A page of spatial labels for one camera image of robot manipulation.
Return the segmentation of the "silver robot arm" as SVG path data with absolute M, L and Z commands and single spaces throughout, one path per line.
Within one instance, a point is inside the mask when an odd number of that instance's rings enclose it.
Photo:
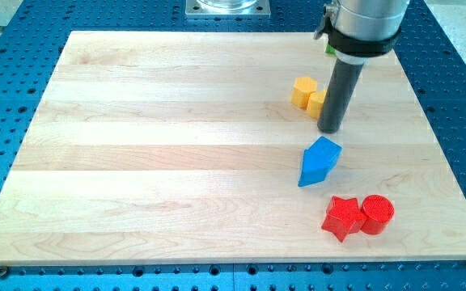
M 389 53 L 400 36 L 409 0 L 332 0 L 313 38 L 326 35 L 338 60 L 363 65 Z

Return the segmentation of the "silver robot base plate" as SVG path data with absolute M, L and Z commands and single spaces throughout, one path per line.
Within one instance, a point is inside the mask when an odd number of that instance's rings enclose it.
M 271 15 L 269 0 L 186 0 L 184 12 L 190 19 Z

